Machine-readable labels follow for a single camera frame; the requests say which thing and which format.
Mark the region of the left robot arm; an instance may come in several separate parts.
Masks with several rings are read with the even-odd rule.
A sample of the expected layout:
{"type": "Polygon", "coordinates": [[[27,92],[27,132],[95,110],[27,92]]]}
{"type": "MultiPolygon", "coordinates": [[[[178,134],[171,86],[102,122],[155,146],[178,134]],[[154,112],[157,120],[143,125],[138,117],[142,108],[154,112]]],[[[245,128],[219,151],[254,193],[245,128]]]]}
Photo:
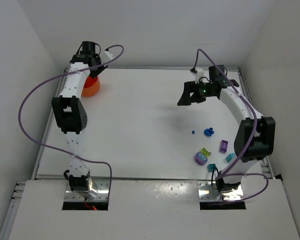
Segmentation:
{"type": "Polygon", "coordinates": [[[84,149],[82,139],[88,125],[88,116],[81,102],[82,91],[88,77],[97,77],[105,69],[103,66],[87,69],[102,63],[96,46],[98,44],[93,41],[81,43],[70,60],[70,74],[66,76],[62,91],[51,101],[56,124],[71,154],[70,168],[64,172],[64,177],[69,182],[70,190],[80,195],[90,193],[93,188],[90,169],[78,157],[84,149]]]}

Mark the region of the purple flower lego piece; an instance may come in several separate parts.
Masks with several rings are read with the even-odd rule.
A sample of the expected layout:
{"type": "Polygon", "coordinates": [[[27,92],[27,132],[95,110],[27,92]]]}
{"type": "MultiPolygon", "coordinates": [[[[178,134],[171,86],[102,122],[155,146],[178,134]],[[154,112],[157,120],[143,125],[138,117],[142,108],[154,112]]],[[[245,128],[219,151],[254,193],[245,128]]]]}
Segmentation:
{"type": "Polygon", "coordinates": [[[208,162],[208,158],[201,152],[197,152],[194,156],[194,161],[200,165],[204,166],[208,162]]]}

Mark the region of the lime green lego brick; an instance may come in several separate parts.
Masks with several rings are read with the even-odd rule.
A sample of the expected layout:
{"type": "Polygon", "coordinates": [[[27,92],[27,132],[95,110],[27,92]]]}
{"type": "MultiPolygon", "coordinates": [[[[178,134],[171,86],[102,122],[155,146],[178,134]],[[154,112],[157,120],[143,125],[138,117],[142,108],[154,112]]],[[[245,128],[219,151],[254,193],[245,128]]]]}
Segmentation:
{"type": "Polygon", "coordinates": [[[199,152],[207,158],[211,156],[211,152],[209,152],[206,148],[202,148],[199,152]]]}

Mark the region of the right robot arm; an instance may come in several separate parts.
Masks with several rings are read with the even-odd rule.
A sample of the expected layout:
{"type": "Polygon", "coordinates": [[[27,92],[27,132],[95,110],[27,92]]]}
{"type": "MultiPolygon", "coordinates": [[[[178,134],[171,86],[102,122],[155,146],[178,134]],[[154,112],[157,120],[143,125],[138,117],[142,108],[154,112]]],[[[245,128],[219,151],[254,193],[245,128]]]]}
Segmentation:
{"type": "Polygon", "coordinates": [[[190,106],[203,103],[208,97],[216,97],[238,123],[233,144],[236,158],[215,178],[217,191],[229,192],[238,188],[242,177],[257,161],[273,153],[276,122],[273,117],[262,115],[248,102],[237,81],[227,78],[223,65],[209,67],[208,81],[204,81],[206,77],[203,69],[193,67],[190,72],[194,80],[184,83],[177,105],[190,106]]]}

